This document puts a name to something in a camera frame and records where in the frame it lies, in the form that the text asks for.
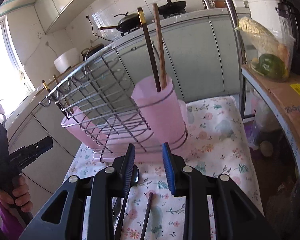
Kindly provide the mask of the person's left hand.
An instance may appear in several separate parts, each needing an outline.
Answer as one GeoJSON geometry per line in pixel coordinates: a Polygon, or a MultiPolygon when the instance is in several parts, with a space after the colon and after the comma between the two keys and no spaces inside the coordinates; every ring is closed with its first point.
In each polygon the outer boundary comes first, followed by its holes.
{"type": "Polygon", "coordinates": [[[33,209],[33,203],[31,202],[31,195],[29,193],[29,186],[26,183],[25,178],[22,175],[18,175],[12,179],[13,191],[11,194],[0,189],[0,204],[11,215],[17,216],[17,211],[12,209],[12,205],[16,205],[21,208],[24,213],[29,213],[33,209]]]}

